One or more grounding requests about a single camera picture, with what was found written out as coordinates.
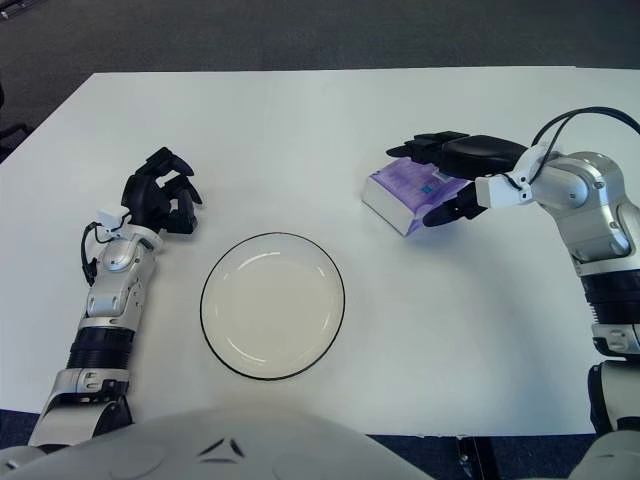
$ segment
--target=black cable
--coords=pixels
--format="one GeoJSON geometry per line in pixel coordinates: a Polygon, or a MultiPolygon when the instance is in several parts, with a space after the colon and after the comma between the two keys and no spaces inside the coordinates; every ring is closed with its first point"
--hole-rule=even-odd
{"type": "Polygon", "coordinates": [[[511,178],[509,175],[507,175],[506,173],[503,173],[503,172],[500,172],[500,175],[502,175],[504,178],[506,178],[506,179],[507,179],[507,182],[509,182],[509,184],[510,184],[513,188],[515,188],[516,190],[522,190],[522,187],[521,187],[520,185],[518,185],[518,184],[516,183],[516,181],[515,181],[513,178],[511,178]]]}
{"type": "Polygon", "coordinates": [[[93,285],[93,282],[96,278],[96,259],[94,258],[91,263],[87,260],[87,237],[91,230],[95,230],[99,223],[91,222],[89,225],[84,227],[84,232],[82,232],[82,240],[80,241],[80,260],[82,262],[82,272],[84,273],[84,278],[87,280],[89,286],[93,285]]]}
{"type": "Polygon", "coordinates": [[[562,122],[560,124],[560,126],[558,127],[558,129],[556,130],[556,133],[553,135],[553,139],[551,140],[551,143],[549,144],[549,148],[547,148],[547,151],[545,152],[544,157],[542,157],[542,161],[540,162],[540,166],[536,170],[536,173],[534,173],[533,176],[531,177],[531,180],[529,180],[529,185],[531,185],[535,181],[535,179],[538,178],[538,176],[540,176],[540,173],[542,173],[542,167],[544,167],[546,165],[547,161],[549,160],[549,156],[551,155],[551,152],[553,151],[553,147],[556,144],[556,140],[558,140],[558,137],[560,136],[560,132],[562,131],[564,126],[567,123],[569,123],[569,120],[571,120],[574,116],[575,115],[572,115],[571,117],[567,117],[564,120],[564,122],[562,122]]]}
{"type": "MultiPolygon", "coordinates": [[[[115,232],[116,230],[120,230],[122,228],[122,226],[124,225],[124,221],[127,217],[131,216],[131,212],[126,213],[125,215],[122,216],[122,220],[120,221],[120,225],[118,225],[116,228],[114,228],[113,230],[111,230],[112,232],[115,232]]],[[[80,260],[82,262],[82,271],[84,272],[84,278],[87,280],[87,283],[89,284],[89,286],[93,285],[96,275],[97,275],[97,261],[94,258],[91,262],[89,262],[89,260],[87,259],[87,237],[89,236],[89,233],[91,233],[91,230],[93,230],[93,236],[96,239],[97,243],[100,243],[102,245],[104,245],[105,243],[109,243],[110,241],[113,240],[113,238],[109,238],[107,240],[100,240],[98,238],[98,227],[101,227],[102,224],[98,223],[98,222],[91,222],[89,225],[87,225],[84,228],[84,232],[82,232],[82,241],[80,242],[80,260]]]]}
{"type": "Polygon", "coordinates": [[[96,225],[96,228],[93,229],[93,236],[96,239],[96,242],[101,244],[101,245],[104,245],[105,243],[109,243],[111,240],[113,240],[113,238],[108,238],[106,240],[100,240],[98,238],[98,226],[97,225],[96,225]]]}
{"type": "Polygon", "coordinates": [[[563,113],[562,115],[558,115],[554,119],[552,119],[549,122],[547,122],[540,129],[540,131],[536,134],[536,136],[534,137],[533,141],[531,142],[531,146],[537,145],[540,142],[540,140],[542,139],[542,136],[547,132],[547,130],[549,130],[549,128],[551,128],[556,123],[564,120],[560,124],[558,129],[556,130],[556,133],[553,136],[553,139],[551,140],[551,143],[549,144],[549,148],[547,148],[547,151],[545,152],[544,157],[542,158],[542,161],[540,162],[540,166],[538,167],[538,169],[536,170],[536,173],[533,175],[533,177],[531,177],[531,180],[529,181],[529,185],[531,185],[533,183],[533,181],[536,178],[538,178],[538,176],[542,172],[542,167],[544,167],[544,165],[549,160],[551,152],[553,151],[553,147],[554,147],[554,145],[556,143],[556,140],[558,139],[558,136],[560,135],[560,132],[562,131],[562,129],[565,127],[565,125],[567,123],[569,123],[569,120],[571,120],[575,116],[583,114],[583,113],[594,113],[594,114],[598,114],[598,115],[605,115],[607,117],[615,118],[616,120],[618,120],[618,121],[624,123],[625,125],[629,126],[630,128],[632,128],[638,135],[640,135],[640,124],[638,122],[636,122],[633,119],[633,117],[631,117],[631,116],[627,115],[626,113],[624,113],[623,111],[617,110],[615,108],[610,108],[610,107],[586,107],[586,108],[579,108],[577,110],[571,110],[569,112],[563,113]]]}
{"type": "Polygon", "coordinates": [[[636,133],[640,134],[640,124],[636,122],[633,119],[633,117],[624,113],[622,110],[617,110],[615,108],[610,108],[610,107],[586,107],[586,108],[578,108],[576,110],[565,112],[562,115],[558,115],[556,118],[547,122],[545,126],[542,127],[540,131],[537,133],[537,135],[534,137],[533,141],[531,142],[531,146],[538,144],[542,136],[547,132],[547,130],[549,130],[549,128],[551,128],[553,125],[558,123],[560,120],[564,120],[567,117],[575,117],[576,115],[580,115],[582,113],[594,113],[598,115],[605,115],[607,117],[615,118],[616,120],[619,120],[625,125],[628,125],[629,127],[631,127],[633,130],[636,131],[636,133]]]}

